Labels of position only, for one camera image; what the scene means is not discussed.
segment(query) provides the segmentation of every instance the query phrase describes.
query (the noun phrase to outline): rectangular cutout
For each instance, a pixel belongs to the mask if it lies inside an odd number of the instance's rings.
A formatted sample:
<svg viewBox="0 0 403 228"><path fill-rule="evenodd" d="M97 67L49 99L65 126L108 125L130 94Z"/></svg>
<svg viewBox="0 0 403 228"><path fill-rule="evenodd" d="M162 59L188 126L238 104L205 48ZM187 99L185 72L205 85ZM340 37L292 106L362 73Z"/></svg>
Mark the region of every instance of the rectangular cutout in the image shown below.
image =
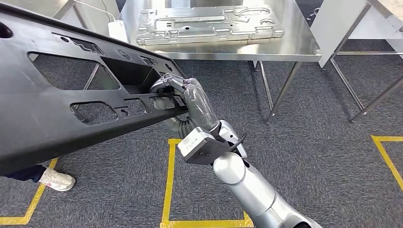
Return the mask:
<svg viewBox="0 0 403 228"><path fill-rule="evenodd" d="M102 102L71 104L70 110L79 121L88 125L103 124L117 119L116 112Z"/></svg>
<svg viewBox="0 0 403 228"><path fill-rule="evenodd" d="M144 56L140 56L140 58L148 65L153 65L153 66L157 65L157 61L155 61L152 58L147 58L147 57L144 57Z"/></svg>
<svg viewBox="0 0 403 228"><path fill-rule="evenodd" d="M119 82L131 94L145 94L161 76L152 66L101 57Z"/></svg>
<svg viewBox="0 0 403 228"><path fill-rule="evenodd" d="M120 86L101 64L95 61L28 53L35 67L51 85L62 90L112 90Z"/></svg>
<svg viewBox="0 0 403 228"><path fill-rule="evenodd" d="M149 113L150 111L145 107L143 102L139 99L125 100L129 114L133 116Z"/></svg>
<svg viewBox="0 0 403 228"><path fill-rule="evenodd" d="M175 101L179 104L180 107L186 106L184 100L179 95L173 96Z"/></svg>
<svg viewBox="0 0 403 228"><path fill-rule="evenodd" d="M175 102L169 97L150 97L150 102L157 110L175 108Z"/></svg>

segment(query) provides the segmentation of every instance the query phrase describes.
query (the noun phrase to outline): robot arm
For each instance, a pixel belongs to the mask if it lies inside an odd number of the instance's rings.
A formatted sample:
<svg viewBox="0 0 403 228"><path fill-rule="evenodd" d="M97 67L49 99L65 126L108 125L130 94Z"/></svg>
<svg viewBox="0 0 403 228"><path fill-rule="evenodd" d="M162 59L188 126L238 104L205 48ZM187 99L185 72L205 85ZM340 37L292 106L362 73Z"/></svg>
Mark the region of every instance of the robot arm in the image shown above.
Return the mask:
<svg viewBox="0 0 403 228"><path fill-rule="evenodd" d="M183 140L178 144L186 163L212 165L216 176L227 184L257 228L321 228L314 220L292 208L261 173L245 161L242 141L231 125L218 120L199 82L164 75L152 87L175 88L189 108L189 118L172 118L165 123ZM155 102L155 107L164 106Z"/></svg>

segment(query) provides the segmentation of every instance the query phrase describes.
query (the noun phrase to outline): yellow tape line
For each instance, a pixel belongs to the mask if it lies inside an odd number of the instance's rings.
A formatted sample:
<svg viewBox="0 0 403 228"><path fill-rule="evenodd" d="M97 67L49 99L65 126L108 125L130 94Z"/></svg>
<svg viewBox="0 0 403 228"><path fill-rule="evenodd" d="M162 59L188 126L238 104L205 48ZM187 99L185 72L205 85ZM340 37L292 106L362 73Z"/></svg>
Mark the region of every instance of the yellow tape line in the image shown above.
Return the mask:
<svg viewBox="0 0 403 228"><path fill-rule="evenodd" d="M52 159L49 164L49 168L54 168L58 159ZM42 193L45 190L45 185L40 184L38 187L37 192L35 193L34 197L32 198L31 204L28 207L27 212L25 213L24 217L0 217L0 225L26 225L31 220L31 216L35 211L35 208L38 205L40 198L42 197Z"/></svg>
<svg viewBox="0 0 403 228"><path fill-rule="evenodd" d="M371 135L372 140L374 141L376 147L378 147L379 152L381 153L382 157L385 160L386 165L392 171L394 178L396 179L397 183L400 186L400 189L403 191L403 180L400 176L399 172L397 171L396 167L394 166L392 160L390 159L389 155L386 153L385 148L382 146L381 142L403 142L403 137L398 136L373 136Z"/></svg>
<svg viewBox="0 0 403 228"><path fill-rule="evenodd" d="M160 228L250 228L254 227L250 217L243 212L244 220L199 220L199 221L170 221L169 211L171 209L173 173L175 168L175 150L180 139L169 139L168 174L166 178L165 198L163 205L163 216Z"/></svg>

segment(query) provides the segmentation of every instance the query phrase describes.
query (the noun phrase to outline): black plastic panel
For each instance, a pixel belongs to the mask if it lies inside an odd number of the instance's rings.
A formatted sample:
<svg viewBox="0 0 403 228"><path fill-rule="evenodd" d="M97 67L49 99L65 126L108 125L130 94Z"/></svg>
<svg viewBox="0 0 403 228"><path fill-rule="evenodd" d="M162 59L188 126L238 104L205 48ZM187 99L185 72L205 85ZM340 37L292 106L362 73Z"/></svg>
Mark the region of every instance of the black plastic panel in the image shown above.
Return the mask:
<svg viewBox="0 0 403 228"><path fill-rule="evenodd" d="M150 97L173 95L147 93L159 72L183 76L171 59L4 3L0 50L0 175L187 112L150 103ZM117 86L58 89L29 53L99 64Z"/></svg>

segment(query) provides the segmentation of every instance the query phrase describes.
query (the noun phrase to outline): white sneaker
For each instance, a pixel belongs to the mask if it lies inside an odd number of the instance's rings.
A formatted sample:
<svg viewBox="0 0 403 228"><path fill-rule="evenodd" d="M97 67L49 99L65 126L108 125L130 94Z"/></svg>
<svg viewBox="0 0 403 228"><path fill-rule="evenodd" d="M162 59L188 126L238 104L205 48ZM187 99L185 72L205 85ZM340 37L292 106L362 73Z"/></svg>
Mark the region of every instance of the white sneaker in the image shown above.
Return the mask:
<svg viewBox="0 0 403 228"><path fill-rule="evenodd" d="M53 188L56 191L70 190L76 183L72 176L47 168L40 178L39 182Z"/></svg>

